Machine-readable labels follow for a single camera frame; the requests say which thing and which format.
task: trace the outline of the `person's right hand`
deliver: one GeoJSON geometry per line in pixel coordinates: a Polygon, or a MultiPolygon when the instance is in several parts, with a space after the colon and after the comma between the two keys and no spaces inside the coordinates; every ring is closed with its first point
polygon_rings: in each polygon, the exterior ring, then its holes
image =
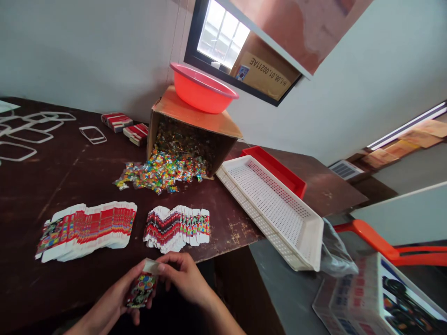
{"type": "Polygon", "coordinates": [[[170,282],[173,282],[186,300],[201,307],[204,307],[213,296],[214,291],[200,273],[190,254],[170,251],[156,261],[162,263],[158,265],[158,270],[161,280],[166,281],[167,291],[169,291],[170,282]],[[179,270],[163,264],[168,262],[176,263],[179,270]]]}

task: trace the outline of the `small red box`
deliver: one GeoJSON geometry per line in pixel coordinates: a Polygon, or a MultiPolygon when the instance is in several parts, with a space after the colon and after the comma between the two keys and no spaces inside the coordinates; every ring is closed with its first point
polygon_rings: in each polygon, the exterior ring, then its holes
{"type": "Polygon", "coordinates": [[[277,177],[289,190],[296,194],[298,198],[303,200],[307,184],[291,170],[282,165],[275,157],[261,147],[251,147],[242,150],[241,157],[246,155],[250,155],[261,163],[264,168],[277,177]]]}

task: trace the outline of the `red and white box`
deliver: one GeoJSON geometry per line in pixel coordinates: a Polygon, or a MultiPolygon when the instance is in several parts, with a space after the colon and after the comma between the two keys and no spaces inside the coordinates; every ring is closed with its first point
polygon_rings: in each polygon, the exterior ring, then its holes
{"type": "Polygon", "coordinates": [[[101,121],[115,133],[120,133],[125,127],[132,126],[134,122],[123,113],[110,113],[101,115],[101,121]]]}
{"type": "Polygon", "coordinates": [[[145,145],[148,139],[149,128],[144,123],[126,127],[122,131],[130,141],[137,146],[145,145]]]}

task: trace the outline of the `perforated tray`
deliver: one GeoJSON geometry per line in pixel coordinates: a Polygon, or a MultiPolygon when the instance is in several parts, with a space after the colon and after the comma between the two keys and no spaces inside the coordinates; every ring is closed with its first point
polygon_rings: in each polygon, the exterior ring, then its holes
{"type": "Polygon", "coordinates": [[[320,270],[317,213],[249,155],[225,161],[216,175],[292,269],[320,270]]]}

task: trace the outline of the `wooden table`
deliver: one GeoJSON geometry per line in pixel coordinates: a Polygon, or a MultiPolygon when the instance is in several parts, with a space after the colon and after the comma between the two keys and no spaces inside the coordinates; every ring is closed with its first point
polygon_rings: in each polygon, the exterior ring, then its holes
{"type": "MultiPolygon", "coordinates": [[[[217,178],[183,184],[180,192],[160,196],[148,189],[119,191],[112,182],[119,178],[124,163],[145,161],[146,151],[132,144],[123,134],[114,134],[101,123],[98,114],[25,99],[4,100],[22,106],[16,109],[16,115],[66,111],[77,121],[67,121],[51,132],[54,139],[42,144],[2,138],[3,141],[29,144],[38,153],[23,162],[2,161],[0,167],[0,301],[3,308],[0,332],[92,302],[142,258],[160,256],[158,249],[147,248],[142,242],[146,215],[156,206],[185,205],[210,211],[209,244],[183,248],[196,261],[264,238],[217,178]],[[78,130],[82,126],[97,126],[107,137],[107,142],[91,145],[78,130]],[[67,263],[50,261],[42,264],[34,260],[43,223],[55,212],[78,203],[95,206],[110,201],[132,201],[138,206],[126,248],[103,248],[67,263]]],[[[228,159],[238,157],[244,147],[248,145],[238,142],[228,159]]],[[[304,200],[321,216],[338,213],[366,200],[316,159],[268,151],[308,183],[304,200]]]]}

